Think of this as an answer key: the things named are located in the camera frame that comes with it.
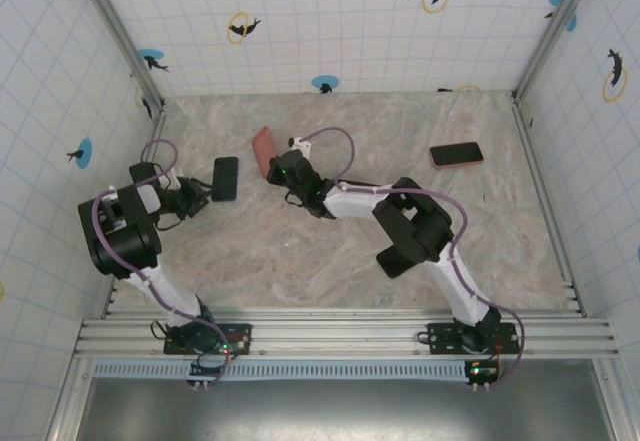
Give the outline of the small black controller board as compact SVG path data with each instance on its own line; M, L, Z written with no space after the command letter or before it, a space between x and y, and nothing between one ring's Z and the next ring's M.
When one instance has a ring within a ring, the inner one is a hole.
M190 366L187 383L195 392L207 391L221 380L230 364L231 361L216 366L205 366L200 362L194 362Z
M466 362L465 375L467 384L474 392L480 389L488 390L500 376L499 363L494 359Z

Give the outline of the grey metal panel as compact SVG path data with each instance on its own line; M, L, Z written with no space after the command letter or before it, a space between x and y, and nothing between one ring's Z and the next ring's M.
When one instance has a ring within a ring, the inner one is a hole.
M612 441L589 381L489 392L418 381L101 379L78 441Z

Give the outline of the salmon pink phone case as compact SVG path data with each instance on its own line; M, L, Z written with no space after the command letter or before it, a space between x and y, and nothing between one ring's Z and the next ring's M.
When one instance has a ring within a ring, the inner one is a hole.
M254 136L251 144L260 174L266 179L270 170L270 161L278 156L270 128L263 126Z

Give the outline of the aluminium lower frame strut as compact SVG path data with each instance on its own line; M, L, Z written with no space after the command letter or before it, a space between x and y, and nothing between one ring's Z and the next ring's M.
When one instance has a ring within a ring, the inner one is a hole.
M613 441L634 441L634 430L610 359L592 361Z
M93 360L84 358L71 360L46 441L77 441L93 373Z

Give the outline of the aluminium side rail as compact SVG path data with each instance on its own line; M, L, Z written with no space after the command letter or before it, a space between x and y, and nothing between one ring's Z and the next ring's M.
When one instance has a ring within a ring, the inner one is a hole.
M547 189L542 164L536 154L534 143L529 133L529 124L525 119L523 107L524 102L520 101L515 95L512 95L512 111L514 120L524 149L525 158L529 166L532 182L546 224L556 263L558 265L563 290L565 292L566 308L564 308L564 311L575 313L582 318L586 318L588 314L585 312L584 303L582 302L578 286L576 284L573 266L563 239L561 226L558 223L554 212L552 198Z
M164 112L164 109L161 109L160 112L152 118L152 129L148 137L149 141L155 141L156 139L159 139L161 137L165 121L166 114ZM114 296L118 292L118 284L119 281L115 277L111 277L109 279L109 288L106 290L105 303L100 314L101 319L105 319L110 313L110 309L114 302Z

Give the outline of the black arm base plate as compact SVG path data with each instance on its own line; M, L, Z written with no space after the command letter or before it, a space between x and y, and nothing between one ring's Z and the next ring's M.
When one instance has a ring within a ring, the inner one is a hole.
M247 323L222 323L218 327L226 336L208 326L190 322L182 327L167 328L163 352L166 355L247 355L250 352L253 326Z
M427 345L432 354L490 355L497 348L502 353L517 354L520 350L516 327L500 323L482 332L461 323L430 323L427 325Z

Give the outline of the aluminium corner post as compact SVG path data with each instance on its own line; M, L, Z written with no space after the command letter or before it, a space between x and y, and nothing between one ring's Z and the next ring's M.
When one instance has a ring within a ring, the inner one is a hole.
M110 0L91 0L91 2L124 57L131 76L138 84L142 107L147 110L148 116L153 119L162 112L164 98L152 79L146 62L134 46L131 36L118 16L113 3Z
M536 45L524 74L512 92L514 102L519 105L531 90L536 78L550 57L554 46L558 42L562 33L566 31L566 26L576 14L580 0L562 0L555 8L551 22L544 35Z

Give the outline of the aluminium front rail beams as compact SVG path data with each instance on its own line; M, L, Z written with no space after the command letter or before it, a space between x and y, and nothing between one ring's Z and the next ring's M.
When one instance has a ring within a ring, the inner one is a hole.
M153 359L163 355L154 338L149 310L116 310L103 319L83 321L75 353L83 358ZM575 312L526 311L527 359L611 359L619 346L608 320ZM430 323L445 322L445 311L383 309L222 308L222 323L252 325L253 359L410 359L426 358L415 335Z

